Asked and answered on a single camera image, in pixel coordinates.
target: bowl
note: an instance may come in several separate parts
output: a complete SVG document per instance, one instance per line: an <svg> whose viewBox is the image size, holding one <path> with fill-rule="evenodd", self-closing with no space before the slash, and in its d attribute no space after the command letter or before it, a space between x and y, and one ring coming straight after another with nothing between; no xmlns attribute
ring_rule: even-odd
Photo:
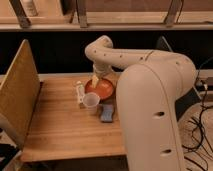
<svg viewBox="0 0 213 171"><path fill-rule="evenodd" d="M92 80L89 80L85 85L85 93L94 92L99 95L101 100L106 100L114 92L114 86L108 79L102 78L98 81L97 86L92 86Z"/></svg>

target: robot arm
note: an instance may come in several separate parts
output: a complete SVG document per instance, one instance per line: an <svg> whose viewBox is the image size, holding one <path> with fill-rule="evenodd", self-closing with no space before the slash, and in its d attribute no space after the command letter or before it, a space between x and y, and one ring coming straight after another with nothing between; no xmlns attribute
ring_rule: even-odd
<svg viewBox="0 0 213 171"><path fill-rule="evenodd" d="M103 36L85 52L99 77L110 66L125 69L116 100L130 171L186 170L174 104L193 87L192 61L178 53L112 47Z"/></svg>

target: plastic cup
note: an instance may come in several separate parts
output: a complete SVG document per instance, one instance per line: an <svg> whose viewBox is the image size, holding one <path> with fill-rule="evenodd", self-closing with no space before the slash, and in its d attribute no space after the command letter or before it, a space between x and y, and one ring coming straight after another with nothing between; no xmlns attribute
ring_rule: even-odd
<svg viewBox="0 0 213 171"><path fill-rule="evenodd" d="M87 93L83 97L83 104L91 115L97 113L99 102L100 97L94 92Z"/></svg>

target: wall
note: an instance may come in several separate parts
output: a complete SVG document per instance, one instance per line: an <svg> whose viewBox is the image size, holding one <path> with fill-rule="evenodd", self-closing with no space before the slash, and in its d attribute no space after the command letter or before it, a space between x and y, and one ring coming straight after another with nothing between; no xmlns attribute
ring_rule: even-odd
<svg viewBox="0 0 213 171"><path fill-rule="evenodd" d="M90 72L92 63L84 48L101 35L112 38L115 48L153 49L164 36L175 52L189 56L198 68L213 57L213 31L91 31L0 32L0 74L6 72L21 41L28 39L39 73ZM204 68L213 68L213 61Z"/></svg>

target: wooden tabletop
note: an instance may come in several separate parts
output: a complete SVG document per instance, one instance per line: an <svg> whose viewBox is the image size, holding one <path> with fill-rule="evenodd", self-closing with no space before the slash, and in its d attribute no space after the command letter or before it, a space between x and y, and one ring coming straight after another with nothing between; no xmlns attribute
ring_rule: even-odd
<svg viewBox="0 0 213 171"><path fill-rule="evenodd" d="M117 109L113 123L100 122L77 104L75 85L89 76L44 80L21 160L35 162L125 154ZM114 84L116 78L109 78ZM112 97L105 103L113 102Z"/></svg>

